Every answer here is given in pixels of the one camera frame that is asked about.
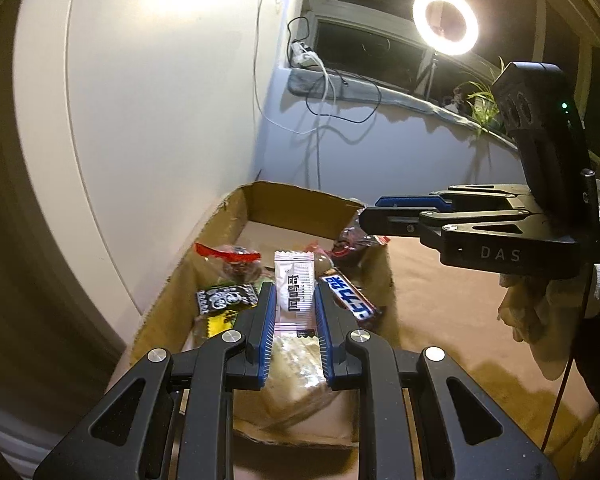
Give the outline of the right gloved hand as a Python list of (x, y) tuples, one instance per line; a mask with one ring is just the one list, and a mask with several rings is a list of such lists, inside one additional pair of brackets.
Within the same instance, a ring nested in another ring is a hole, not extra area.
[(502, 274), (506, 289), (498, 319), (510, 327), (514, 341), (528, 344), (548, 380), (562, 376), (578, 328), (600, 321), (600, 263), (575, 278), (547, 280)]

